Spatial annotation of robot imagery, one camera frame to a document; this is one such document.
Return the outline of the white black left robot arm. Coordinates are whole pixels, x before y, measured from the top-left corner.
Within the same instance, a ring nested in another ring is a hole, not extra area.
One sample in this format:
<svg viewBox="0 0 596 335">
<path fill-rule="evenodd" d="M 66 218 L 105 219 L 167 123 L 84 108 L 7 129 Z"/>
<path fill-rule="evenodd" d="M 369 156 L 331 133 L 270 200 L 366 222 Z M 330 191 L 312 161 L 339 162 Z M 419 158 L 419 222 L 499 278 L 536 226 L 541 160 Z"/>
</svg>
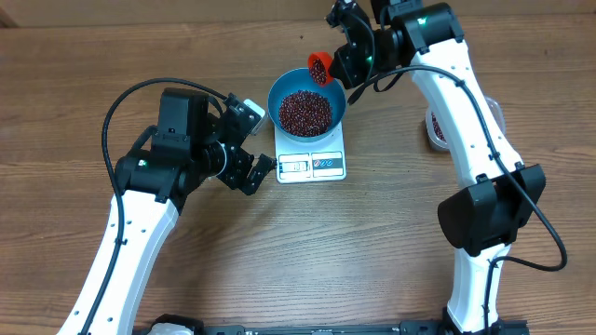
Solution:
<svg viewBox="0 0 596 335">
<path fill-rule="evenodd" d="M 115 186 L 102 242 L 62 334 L 130 334 L 159 250 L 189 194 L 215 177 L 246 195 L 275 160 L 241 147 L 266 112 L 233 94 L 166 88 L 156 125 L 112 166 Z"/>
</svg>

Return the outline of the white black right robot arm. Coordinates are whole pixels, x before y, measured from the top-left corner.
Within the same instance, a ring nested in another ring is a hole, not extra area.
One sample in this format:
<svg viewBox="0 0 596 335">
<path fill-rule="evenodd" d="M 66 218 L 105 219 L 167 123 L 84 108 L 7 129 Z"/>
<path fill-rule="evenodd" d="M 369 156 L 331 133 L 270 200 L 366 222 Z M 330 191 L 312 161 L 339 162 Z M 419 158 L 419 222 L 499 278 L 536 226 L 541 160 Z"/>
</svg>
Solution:
<svg viewBox="0 0 596 335">
<path fill-rule="evenodd" d="M 546 178 L 527 167 L 496 123 L 473 73 L 462 26 L 444 3 L 376 1 L 367 14 L 338 1 L 327 15 L 346 42 L 328 73 L 357 99 L 382 78 L 410 74 L 447 142 L 459 189 L 438 208 L 454 247 L 454 287 L 443 327 L 455 334 L 524 334 L 496 310 L 501 268 L 529 221 Z"/>
</svg>

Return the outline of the orange measuring scoop blue handle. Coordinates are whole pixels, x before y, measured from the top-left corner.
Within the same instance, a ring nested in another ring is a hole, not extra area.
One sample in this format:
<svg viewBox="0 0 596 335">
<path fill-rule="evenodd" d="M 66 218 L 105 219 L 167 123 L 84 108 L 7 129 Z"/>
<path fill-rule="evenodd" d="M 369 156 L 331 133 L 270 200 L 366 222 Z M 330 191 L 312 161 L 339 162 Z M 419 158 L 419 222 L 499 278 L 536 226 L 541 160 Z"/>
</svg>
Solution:
<svg viewBox="0 0 596 335">
<path fill-rule="evenodd" d="M 332 57 L 327 52 L 311 53 L 307 60 L 308 72 L 313 81 L 321 87 L 327 86 L 332 81 L 330 67 Z"/>
</svg>

